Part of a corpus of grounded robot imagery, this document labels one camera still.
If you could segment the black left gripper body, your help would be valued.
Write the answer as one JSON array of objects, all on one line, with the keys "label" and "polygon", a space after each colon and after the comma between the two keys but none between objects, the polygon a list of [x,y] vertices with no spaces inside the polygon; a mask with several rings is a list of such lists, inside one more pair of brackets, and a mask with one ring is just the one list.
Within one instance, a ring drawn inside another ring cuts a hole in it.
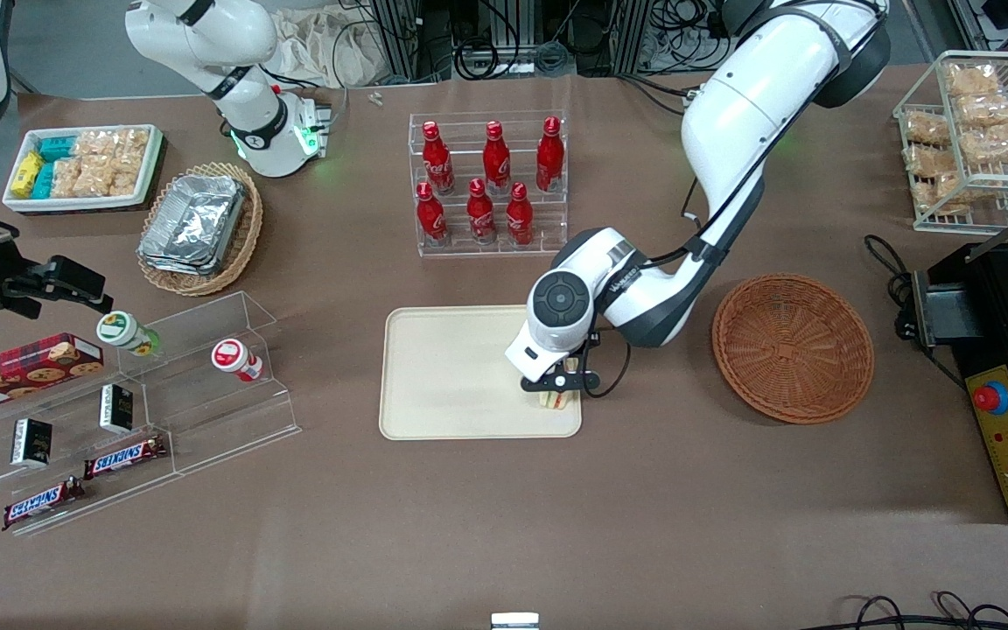
[{"label": "black left gripper body", "polygon": [[579,348],[579,350],[573,351],[571,354],[563,356],[563,358],[560,358],[553,363],[552,367],[548,370],[548,376],[552,380],[600,379],[600,375],[588,366],[588,360],[585,358],[584,348]]}]

